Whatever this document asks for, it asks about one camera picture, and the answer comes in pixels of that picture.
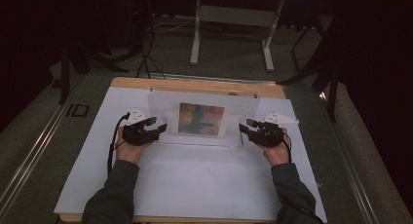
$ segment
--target white device part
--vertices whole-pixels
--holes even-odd
[[[277,112],[272,112],[264,118],[264,122],[272,124],[298,124],[298,119],[292,119]]]
[[[140,112],[140,110],[134,108],[128,117],[127,126],[134,125],[147,119],[148,117],[146,115]]]

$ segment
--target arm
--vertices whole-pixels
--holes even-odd
[[[282,131],[285,133],[284,141],[288,142],[286,129],[282,129]],[[277,215],[277,222],[288,224],[317,223],[313,218],[289,205],[285,200],[287,199],[312,213],[315,212],[316,199],[306,185],[300,181],[295,164],[289,161],[288,147],[283,142],[272,148],[257,146],[263,149],[264,157],[272,166],[273,182],[282,203]]]
[[[118,130],[116,162],[104,187],[97,191],[86,203],[82,223],[113,224],[132,223],[133,189],[139,173],[140,156],[151,143],[133,146],[122,138]]]

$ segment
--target wooden edge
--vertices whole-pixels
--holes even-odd
[[[235,82],[117,77],[113,79],[110,87],[190,93],[237,94],[285,99],[282,87],[273,83],[245,84]]]
[[[81,222],[82,214],[60,214],[60,220],[64,222]],[[268,223],[269,221],[257,220],[238,220],[238,219],[221,219],[221,218],[186,218],[186,217],[152,217],[152,216],[134,216],[133,223]]]

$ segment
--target sleeve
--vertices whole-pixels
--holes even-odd
[[[288,205],[284,199],[310,212],[316,210],[316,199],[306,185],[301,182],[294,163],[281,164],[271,168],[273,182],[282,203],[277,214],[278,223],[317,223],[313,218]]]
[[[104,187],[86,203],[82,223],[132,223],[133,189],[138,173],[136,164],[117,160]]]

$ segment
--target table leg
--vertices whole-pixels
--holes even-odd
[[[195,35],[194,35],[194,42],[192,43],[192,53],[191,53],[191,65],[198,64],[198,54],[200,52],[200,10],[201,10],[201,0],[197,0],[197,8],[195,10]]]
[[[270,52],[270,44],[271,44],[271,41],[273,40],[274,32],[276,31],[277,24],[279,22],[280,15],[282,13],[282,6],[283,6],[284,1],[285,0],[279,1],[277,9],[274,13],[273,21],[270,26],[270,33],[268,34],[267,39],[262,41],[262,50],[264,53],[265,67],[267,68],[268,72],[274,71],[273,59],[271,57],[271,52]]]

